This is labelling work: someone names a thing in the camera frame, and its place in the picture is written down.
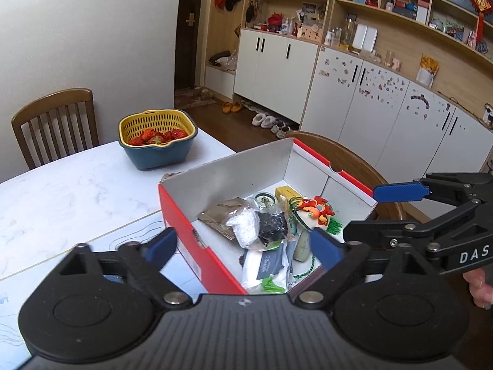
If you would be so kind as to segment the person's right hand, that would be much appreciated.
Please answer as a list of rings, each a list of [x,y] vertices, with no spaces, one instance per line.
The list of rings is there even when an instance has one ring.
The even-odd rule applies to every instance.
[[[483,268],[468,271],[463,274],[463,278],[469,284],[470,294],[474,304],[482,309],[492,307],[493,289],[492,285],[486,282],[486,272]]]

